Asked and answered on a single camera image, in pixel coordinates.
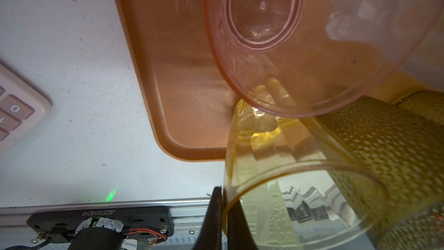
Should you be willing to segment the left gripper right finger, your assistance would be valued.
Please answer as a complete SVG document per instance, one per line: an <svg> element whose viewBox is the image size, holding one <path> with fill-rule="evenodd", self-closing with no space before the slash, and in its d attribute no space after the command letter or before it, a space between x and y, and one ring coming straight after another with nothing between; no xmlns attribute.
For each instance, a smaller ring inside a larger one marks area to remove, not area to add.
<svg viewBox="0 0 444 250"><path fill-rule="evenodd" d="M239 200L228 211L227 219L228 249L258 250Z"/></svg>

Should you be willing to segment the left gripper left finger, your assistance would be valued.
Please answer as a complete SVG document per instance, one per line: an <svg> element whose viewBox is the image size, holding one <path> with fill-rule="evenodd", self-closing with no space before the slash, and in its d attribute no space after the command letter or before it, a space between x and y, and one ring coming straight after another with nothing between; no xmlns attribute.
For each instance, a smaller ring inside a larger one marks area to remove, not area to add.
<svg viewBox="0 0 444 250"><path fill-rule="evenodd" d="M193 250L222 249L222 214L222 188L216 186L212 192L201 231L193 246Z"/></svg>

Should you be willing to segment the yellow glass front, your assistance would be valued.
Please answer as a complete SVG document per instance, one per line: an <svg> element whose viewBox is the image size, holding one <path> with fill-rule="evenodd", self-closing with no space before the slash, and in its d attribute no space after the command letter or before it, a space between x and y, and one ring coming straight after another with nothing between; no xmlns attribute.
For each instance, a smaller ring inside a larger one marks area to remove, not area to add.
<svg viewBox="0 0 444 250"><path fill-rule="evenodd" d="M258 250L327 250L371 230L388 191L318 117L289 118L240 100L225 157L223 231L239 200Z"/></svg>

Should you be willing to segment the dark olive glass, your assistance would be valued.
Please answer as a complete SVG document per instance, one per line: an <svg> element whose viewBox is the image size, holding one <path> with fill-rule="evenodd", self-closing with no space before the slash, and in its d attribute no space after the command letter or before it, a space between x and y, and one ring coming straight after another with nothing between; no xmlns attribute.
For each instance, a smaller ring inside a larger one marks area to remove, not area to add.
<svg viewBox="0 0 444 250"><path fill-rule="evenodd" d="M318 121L388 190L385 216L369 233L379 250L444 247L444 125L364 96Z"/></svg>

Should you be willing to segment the pink glass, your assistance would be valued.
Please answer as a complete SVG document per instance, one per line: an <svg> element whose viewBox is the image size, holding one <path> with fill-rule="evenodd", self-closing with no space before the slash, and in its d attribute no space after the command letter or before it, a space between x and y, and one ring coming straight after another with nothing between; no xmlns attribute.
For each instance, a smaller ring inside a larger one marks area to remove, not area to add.
<svg viewBox="0 0 444 250"><path fill-rule="evenodd" d="M421 44L444 0L204 0L209 43L230 87L288 117L360 98Z"/></svg>

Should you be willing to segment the orange rectangular tray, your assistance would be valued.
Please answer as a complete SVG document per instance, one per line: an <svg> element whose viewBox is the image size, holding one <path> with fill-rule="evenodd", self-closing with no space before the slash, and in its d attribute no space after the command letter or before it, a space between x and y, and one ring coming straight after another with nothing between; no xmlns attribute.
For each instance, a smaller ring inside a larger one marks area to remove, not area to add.
<svg viewBox="0 0 444 250"><path fill-rule="evenodd" d="M212 53L204 0L115 0L154 137L185 161L223 160L241 98Z"/></svg>

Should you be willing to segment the pink white calculator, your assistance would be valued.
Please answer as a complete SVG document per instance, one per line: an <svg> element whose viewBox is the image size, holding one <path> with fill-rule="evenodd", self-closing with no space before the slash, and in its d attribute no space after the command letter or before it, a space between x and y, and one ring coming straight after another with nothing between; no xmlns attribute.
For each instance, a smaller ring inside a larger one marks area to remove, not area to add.
<svg viewBox="0 0 444 250"><path fill-rule="evenodd" d="M50 98L1 61L1 155L30 133L52 110Z"/></svg>

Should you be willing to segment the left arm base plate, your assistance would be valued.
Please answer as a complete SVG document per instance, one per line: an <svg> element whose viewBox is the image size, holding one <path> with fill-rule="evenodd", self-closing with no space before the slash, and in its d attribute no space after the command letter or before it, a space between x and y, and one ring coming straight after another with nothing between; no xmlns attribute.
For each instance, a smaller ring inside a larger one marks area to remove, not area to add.
<svg viewBox="0 0 444 250"><path fill-rule="evenodd" d="M70 243L84 229L103 228L128 238L164 242L174 234L168 207L102 208L32 214L26 224L54 244Z"/></svg>

